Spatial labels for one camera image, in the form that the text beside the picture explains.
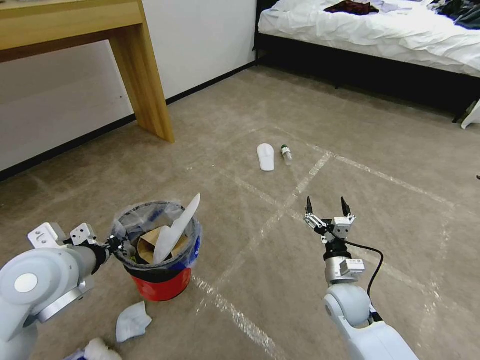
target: black cable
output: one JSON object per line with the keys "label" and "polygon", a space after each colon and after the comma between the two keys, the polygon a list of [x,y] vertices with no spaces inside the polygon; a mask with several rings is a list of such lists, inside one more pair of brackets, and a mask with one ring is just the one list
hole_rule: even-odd
{"label": "black cable", "polygon": [[370,250],[370,251],[373,251],[377,254],[380,254],[380,261],[378,262],[378,266],[376,267],[376,270],[375,272],[373,273],[373,275],[371,276],[371,279],[370,279],[370,282],[368,283],[368,288],[366,290],[366,293],[368,294],[368,297],[369,298],[372,298],[370,296],[370,289],[372,288],[372,284],[374,283],[374,280],[375,278],[377,277],[377,274],[379,273],[380,271],[380,267],[382,266],[382,264],[384,263],[384,254],[380,251],[380,250],[377,250],[376,248],[373,248],[373,247],[369,247],[369,246],[365,246],[365,245],[359,245],[359,244],[356,244],[354,242],[350,242],[350,241],[347,241],[345,239],[342,239],[340,237],[338,237],[337,235],[335,235],[333,232],[331,231],[328,231],[330,234],[333,235],[333,237],[337,240],[340,240],[341,242],[345,243],[345,244],[348,244],[348,245],[351,245],[353,247],[356,247],[356,248],[360,248],[360,249],[365,249],[365,250]]}

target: brown paper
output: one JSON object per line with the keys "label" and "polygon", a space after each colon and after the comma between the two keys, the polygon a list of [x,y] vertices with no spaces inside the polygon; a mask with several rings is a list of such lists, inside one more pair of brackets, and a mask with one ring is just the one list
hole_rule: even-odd
{"label": "brown paper", "polygon": [[[138,255],[149,264],[154,263],[155,244],[159,239],[159,234],[160,227],[157,227],[156,229],[140,236],[140,239],[138,240]],[[187,246],[188,242],[189,238],[186,235],[182,235],[180,240],[178,240],[175,247],[171,251],[170,255],[175,258],[179,253],[182,252],[185,246]]]}

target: white bedsheet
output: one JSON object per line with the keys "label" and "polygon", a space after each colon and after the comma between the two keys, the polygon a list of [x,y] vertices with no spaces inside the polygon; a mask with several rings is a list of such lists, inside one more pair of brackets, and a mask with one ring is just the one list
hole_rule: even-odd
{"label": "white bedsheet", "polygon": [[480,30],[406,0],[384,1],[411,10],[364,16],[323,11],[340,1],[280,0],[261,13],[259,31],[480,78]]}

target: white tissue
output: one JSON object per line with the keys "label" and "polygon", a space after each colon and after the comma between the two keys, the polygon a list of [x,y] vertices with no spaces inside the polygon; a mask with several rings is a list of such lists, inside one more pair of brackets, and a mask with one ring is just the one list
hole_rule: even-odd
{"label": "white tissue", "polygon": [[144,335],[151,322],[152,318],[145,310],[145,301],[127,307],[116,321],[116,341],[123,343],[130,338]]}
{"label": "white tissue", "polygon": [[120,355],[110,350],[101,338],[95,338],[86,346],[83,357],[86,360],[122,360]]}

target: white wall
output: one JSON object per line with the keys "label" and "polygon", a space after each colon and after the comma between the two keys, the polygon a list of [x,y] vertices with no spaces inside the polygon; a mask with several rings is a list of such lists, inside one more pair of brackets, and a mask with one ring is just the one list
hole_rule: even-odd
{"label": "white wall", "polygon": [[[256,0],[143,0],[166,98],[253,61]],[[106,42],[0,63],[0,171],[132,113]]]}

